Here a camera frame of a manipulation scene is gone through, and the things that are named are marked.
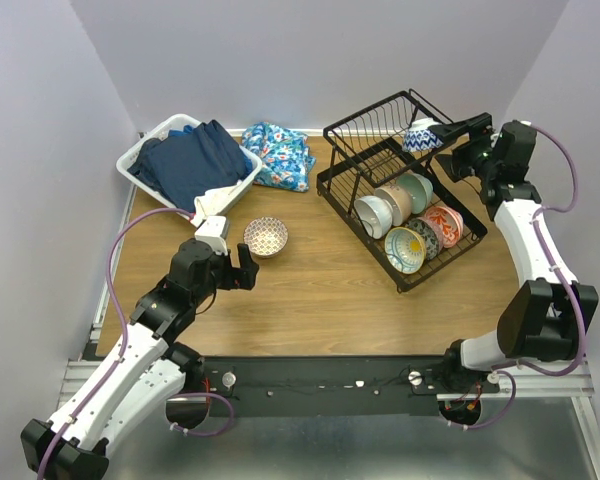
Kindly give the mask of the blue white patterned bowl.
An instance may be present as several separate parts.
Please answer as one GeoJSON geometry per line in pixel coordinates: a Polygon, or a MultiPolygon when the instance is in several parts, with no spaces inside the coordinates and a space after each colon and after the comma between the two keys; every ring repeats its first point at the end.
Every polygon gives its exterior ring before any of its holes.
{"type": "Polygon", "coordinates": [[[415,153],[441,147],[443,142],[430,131],[430,127],[437,125],[439,125],[439,122],[432,118],[415,120],[406,130],[402,150],[415,153]]]}

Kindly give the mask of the orange white floral bowl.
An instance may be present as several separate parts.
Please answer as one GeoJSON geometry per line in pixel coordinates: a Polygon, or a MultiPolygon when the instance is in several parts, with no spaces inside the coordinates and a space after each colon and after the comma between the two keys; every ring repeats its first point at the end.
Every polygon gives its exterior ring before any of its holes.
{"type": "Polygon", "coordinates": [[[450,249],[462,238],[464,222],[459,213],[447,206],[431,206],[424,217],[435,223],[443,234],[443,247],[450,249]]]}

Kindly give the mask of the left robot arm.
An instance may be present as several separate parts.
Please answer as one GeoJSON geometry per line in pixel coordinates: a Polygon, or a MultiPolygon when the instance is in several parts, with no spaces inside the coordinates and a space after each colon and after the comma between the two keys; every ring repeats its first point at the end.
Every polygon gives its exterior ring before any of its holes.
{"type": "Polygon", "coordinates": [[[206,408],[226,407],[229,430],[235,409],[211,391],[201,356],[178,342],[200,312],[221,290],[250,290],[259,269],[248,247],[239,245],[233,266],[224,213],[244,184],[219,190],[214,210],[181,210],[196,228],[172,259],[170,269],[137,303],[131,317],[119,318],[122,333],[115,347],[71,399],[48,420],[32,420],[21,433],[26,462],[40,479],[100,479],[116,441],[122,439],[162,401],[201,399],[206,408]]]}

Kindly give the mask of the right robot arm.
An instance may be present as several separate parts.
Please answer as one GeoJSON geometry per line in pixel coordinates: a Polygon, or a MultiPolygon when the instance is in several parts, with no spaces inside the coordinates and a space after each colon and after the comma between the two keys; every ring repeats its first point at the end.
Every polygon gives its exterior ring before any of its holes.
{"type": "Polygon", "coordinates": [[[495,330],[457,340],[446,350],[439,370],[442,384],[460,392],[476,376],[506,374],[512,368],[549,377],[571,374],[584,361],[586,332],[599,296],[561,258],[545,221],[551,208],[526,179],[538,136],[560,152],[564,145],[530,122],[514,120],[494,130],[488,114],[428,130],[444,143],[469,137],[439,163],[454,182],[479,179],[481,202],[506,242],[519,282],[495,330]]]}

